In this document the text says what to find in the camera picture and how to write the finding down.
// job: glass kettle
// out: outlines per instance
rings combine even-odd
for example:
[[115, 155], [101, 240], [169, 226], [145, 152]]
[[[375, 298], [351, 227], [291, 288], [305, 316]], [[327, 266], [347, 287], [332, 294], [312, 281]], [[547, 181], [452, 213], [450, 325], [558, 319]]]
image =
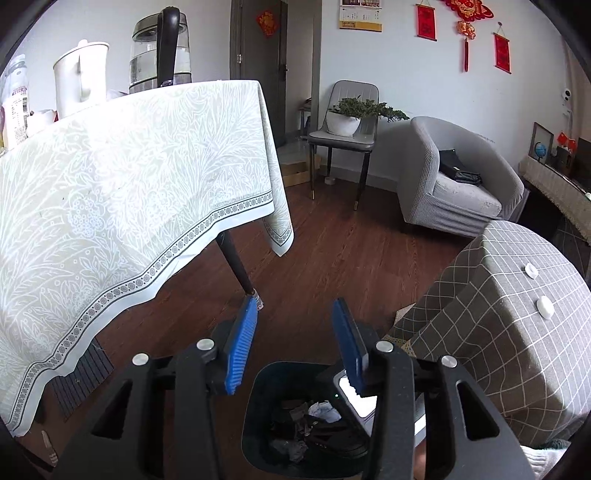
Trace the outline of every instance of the glass kettle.
[[134, 28], [129, 92], [191, 83], [187, 17], [176, 7], [143, 18]]

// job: tablecloth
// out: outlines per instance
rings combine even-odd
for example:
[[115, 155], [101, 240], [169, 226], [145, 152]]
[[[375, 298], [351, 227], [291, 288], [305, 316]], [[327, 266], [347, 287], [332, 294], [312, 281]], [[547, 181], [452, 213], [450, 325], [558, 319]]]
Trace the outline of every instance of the tablecloth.
[[579, 188], [530, 156], [519, 162], [519, 174], [554, 203], [591, 244], [591, 201]]
[[[526, 275], [528, 263], [537, 278]], [[550, 320], [536, 307], [544, 295], [556, 310]], [[523, 445], [569, 437], [591, 410], [591, 293], [523, 226], [491, 222], [391, 335], [418, 358], [455, 356]]]
[[117, 314], [259, 218], [285, 253], [293, 229], [254, 81], [135, 93], [0, 157], [0, 415], [12, 434]]

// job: plaid cloth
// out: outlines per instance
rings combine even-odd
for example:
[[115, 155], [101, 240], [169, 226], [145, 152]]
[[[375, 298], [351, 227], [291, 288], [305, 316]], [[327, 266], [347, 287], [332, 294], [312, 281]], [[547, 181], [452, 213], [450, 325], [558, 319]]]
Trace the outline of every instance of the plaid cloth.
[[[524, 267], [539, 272], [533, 280]], [[550, 320], [536, 301], [547, 296]], [[418, 358], [453, 355], [523, 445], [568, 438], [591, 408], [591, 293], [528, 229], [491, 222], [392, 331]]]

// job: potted plant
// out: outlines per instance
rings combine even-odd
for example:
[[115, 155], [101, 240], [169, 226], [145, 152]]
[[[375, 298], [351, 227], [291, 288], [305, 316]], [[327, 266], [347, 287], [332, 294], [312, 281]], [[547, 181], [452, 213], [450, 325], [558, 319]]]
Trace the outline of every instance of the potted plant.
[[408, 120], [403, 112], [387, 106], [386, 102], [360, 100], [360, 97], [361, 95], [357, 98], [342, 98], [338, 105], [329, 108], [326, 112], [326, 125], [330, 133], [341, 137], [352, 137], [361, 120], [370, 116], [383, 116], [388, 119], [388, 122]]

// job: cardboard box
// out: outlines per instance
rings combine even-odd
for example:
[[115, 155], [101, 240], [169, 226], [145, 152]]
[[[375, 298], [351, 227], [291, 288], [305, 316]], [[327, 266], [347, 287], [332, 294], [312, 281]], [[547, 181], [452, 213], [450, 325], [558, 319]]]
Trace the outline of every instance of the cardboard box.
[[[321, 161], [322, 157], [320, 155], [315, 155], [314, 168], [316, 170], [320, 168]], [[284, 187], [293, 187], [294, 185], [310, 181], [309, 163], [306, 161], [286, 165], [280, 164], [279, 168], [281, 170]]]

